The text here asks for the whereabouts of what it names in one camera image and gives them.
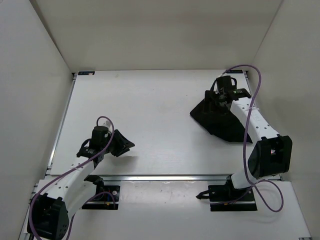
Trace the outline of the black pleated skirt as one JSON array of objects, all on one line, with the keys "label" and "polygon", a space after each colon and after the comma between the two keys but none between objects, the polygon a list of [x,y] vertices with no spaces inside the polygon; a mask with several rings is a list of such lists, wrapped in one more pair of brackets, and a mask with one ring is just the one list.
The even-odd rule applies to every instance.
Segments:
[{"label": "black pleated skirt", "polygon": [[226,142],[242,143],[245,128],[241,122],[229,110],[212,110],[211,113],[203,113],[203,99],[190,112],[190,116],[211,135]]}]

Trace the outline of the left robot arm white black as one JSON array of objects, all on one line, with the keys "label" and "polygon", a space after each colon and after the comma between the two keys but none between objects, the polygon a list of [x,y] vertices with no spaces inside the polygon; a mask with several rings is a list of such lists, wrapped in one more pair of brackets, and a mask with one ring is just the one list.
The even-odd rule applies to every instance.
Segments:
[{"label": "left robot arm white black", "polygon": [[104,195],[103,180],[92,172],[106,154],[119,157],[135,144],[117,129],[96,126],[70,169],[47,183],[30,202],[27,232],[38,240],[68,239],[75,213],[91,199]]}]

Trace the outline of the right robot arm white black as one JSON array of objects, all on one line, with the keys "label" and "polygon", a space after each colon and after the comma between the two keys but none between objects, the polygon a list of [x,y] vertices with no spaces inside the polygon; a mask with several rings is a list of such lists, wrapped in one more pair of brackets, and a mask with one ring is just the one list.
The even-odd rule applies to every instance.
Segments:
[{"label": "right robot arm white black", "polygon": [[236,200],[242,189],[258,180],[286,173],[290,168],[293,142],[282,136],[264,119],[253,104],[246,89],[216,93],[206,90],[203,116],[210,134],[227,142],[252,143],[250,156],[242,151],[244,167],[230,176],[231,183],[224,187],[224,195]]}]

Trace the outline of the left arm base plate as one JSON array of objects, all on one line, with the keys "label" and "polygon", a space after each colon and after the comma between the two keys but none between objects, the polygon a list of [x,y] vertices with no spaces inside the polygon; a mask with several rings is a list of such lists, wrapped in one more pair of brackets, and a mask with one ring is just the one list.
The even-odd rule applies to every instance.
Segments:
[{"label": "left arm base plate", "polygon": [[82,210],[118,210],[121,186],[100,181],[96,184],[94,198],[82,206]]}]

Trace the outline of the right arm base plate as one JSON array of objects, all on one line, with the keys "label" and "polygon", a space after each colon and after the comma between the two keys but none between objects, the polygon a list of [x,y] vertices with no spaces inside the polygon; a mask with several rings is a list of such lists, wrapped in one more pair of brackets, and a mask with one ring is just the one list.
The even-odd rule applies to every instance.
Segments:
[{"label": "right arm base plate", "polygon": [[254,212],[257,205],[250,187],[233,189],[230,185],[209,185],[208,190],[200,192],[198,200],[209,200],[211,212]]}]

